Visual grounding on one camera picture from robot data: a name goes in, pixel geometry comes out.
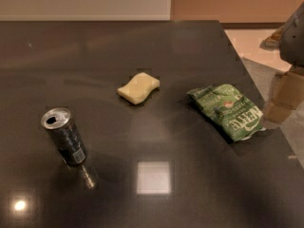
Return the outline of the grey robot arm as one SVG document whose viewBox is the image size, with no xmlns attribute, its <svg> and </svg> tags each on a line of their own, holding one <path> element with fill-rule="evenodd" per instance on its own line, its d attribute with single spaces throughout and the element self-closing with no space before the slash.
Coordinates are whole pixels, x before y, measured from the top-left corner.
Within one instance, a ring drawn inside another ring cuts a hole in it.
<svg viewBox="0 0 304 228">
<path fill-rule="evenodd" d="M 297 67 L 304 67 L 304 2 L 286 21 L 280 38 L 280 58 Z"/>
</svg>

